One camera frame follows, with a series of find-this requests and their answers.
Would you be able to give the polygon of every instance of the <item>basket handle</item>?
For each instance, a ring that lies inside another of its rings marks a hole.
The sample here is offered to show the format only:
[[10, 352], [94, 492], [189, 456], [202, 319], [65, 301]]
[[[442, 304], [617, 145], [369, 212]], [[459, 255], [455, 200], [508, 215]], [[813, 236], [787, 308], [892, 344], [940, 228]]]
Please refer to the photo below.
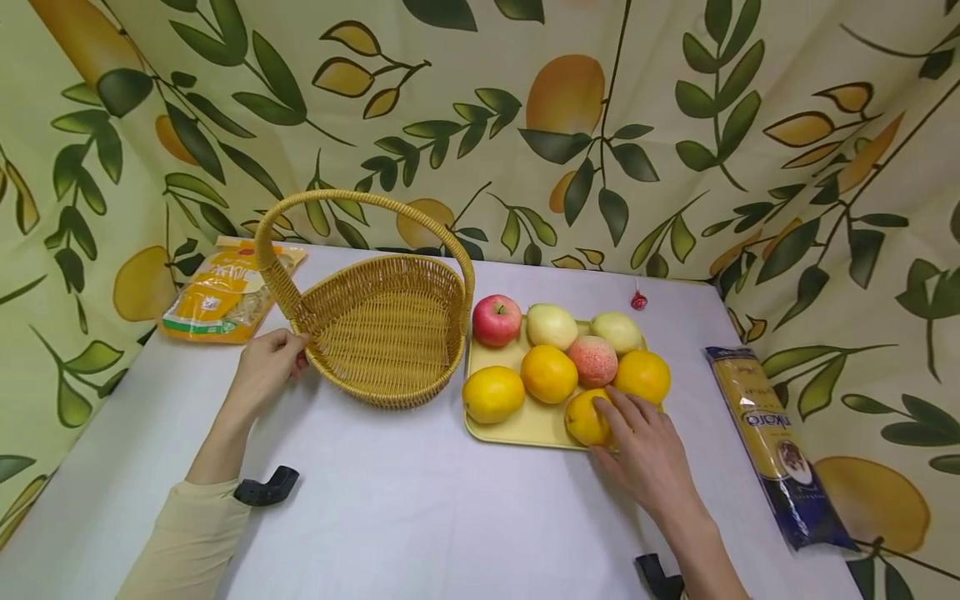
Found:
[[461, 320], [461, 333], [467, 334], [469, 327], [470, 311], [473, 309], [473, 264], [464, 247], [457, 241], [457, 238], [439, 222], [431, 219], [424, 213], [411, 208], [407, 204], [399, 203], [395, 200], [377, 196], [375, 194], [366, 194], [362, 192], [351, 192], [342, 189], [312, 190], [300, 192], [289, 196], [276, 203], [273, 208], [267, 211], [256, 228], [256, 235], [253, 237], [253, 249], [256, 257], [257, 268], [263, 275], [263, 280], [267, 283], [270, 291], [276, 298], [276, 303], [287, 319], [292, 319], [297, 315], [297, 309], [300, 306], [301, 295], [293, 279], [287, 273], [280, 261], [277, 260], [274, 253], [273, 241], [270, 235], [274, 228], [274, 221], [281, 213], [293, 208], [298, 204], [308, 202], [318, 202], [320, 200], [350, 200], [361, 204], [371, 204], [392, 210], [408, 219], [416, 221], [418, 224], [429, 229], [431, 233], [440, 238], [450, 254], [460, 264], [460, 270], [464, 274], [465, 304], [464, 315]]

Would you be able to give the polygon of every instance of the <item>beige sleeve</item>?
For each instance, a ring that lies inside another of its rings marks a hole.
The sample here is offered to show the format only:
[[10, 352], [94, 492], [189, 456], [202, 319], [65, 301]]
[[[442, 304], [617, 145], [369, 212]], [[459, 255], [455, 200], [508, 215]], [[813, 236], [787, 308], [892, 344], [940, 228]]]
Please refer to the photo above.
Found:
[[213, 598], [250, 516], [233, 497], [238, 483], [174, 486], [117, 599]]

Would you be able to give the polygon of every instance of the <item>snack bag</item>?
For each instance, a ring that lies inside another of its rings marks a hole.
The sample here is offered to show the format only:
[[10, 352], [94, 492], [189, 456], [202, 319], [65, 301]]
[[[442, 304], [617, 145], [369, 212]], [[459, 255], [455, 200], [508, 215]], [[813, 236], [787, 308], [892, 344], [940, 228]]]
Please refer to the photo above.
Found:
[[754, 351], [706, 348], [740, 440], [754, 463], [780, 531], [795, 550], [832, 543], [856, 550], [843, 523], [790, 431], [790, 418]]
[[[288, 273], [306, 257], [303, 248], [274, 245]], [[190, 277], [159, 319], [167, 335], [190, 342], [245, 344], [274, 299], [256, 268], [253, 241], [217, 239], [217, 251]]]

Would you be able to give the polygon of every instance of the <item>yellow package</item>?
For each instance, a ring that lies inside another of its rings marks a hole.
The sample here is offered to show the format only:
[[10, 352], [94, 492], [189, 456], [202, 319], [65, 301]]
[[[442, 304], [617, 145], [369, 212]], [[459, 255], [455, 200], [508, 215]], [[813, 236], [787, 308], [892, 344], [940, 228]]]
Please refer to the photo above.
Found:
[[[274, 245], [280, 264], [293, 273], [306, 257], [303, 248]], [[163, 316], [159, 327], [190, 342], [245, 344], [274, 304], [256, 268], [253, 241], [217, 239], [206, 258]]]

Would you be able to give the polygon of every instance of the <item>hand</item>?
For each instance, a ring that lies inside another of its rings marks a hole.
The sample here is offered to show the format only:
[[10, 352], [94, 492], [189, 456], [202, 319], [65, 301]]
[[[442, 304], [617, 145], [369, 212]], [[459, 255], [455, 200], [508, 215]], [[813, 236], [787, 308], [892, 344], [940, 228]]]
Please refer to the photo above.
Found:
[[291, 376], [306, 369], [303, 354], [308, 337], [277, 329], [250, 340], [240, 354], [237, 373], [221, 413], [252, 424], [270, 405]]
[[620, 456], [617, 460], [606, 448], [591, 447], [603, 470], [661, 530], [670, 524], [709, 518], [693, 485], [684, 445], [673, 421], [650, 402], [623, 395], [613, 386], [607, 387], [607, 394], [613, 405], [600, 397], [593, 399], [593, 405], [610, 424]]

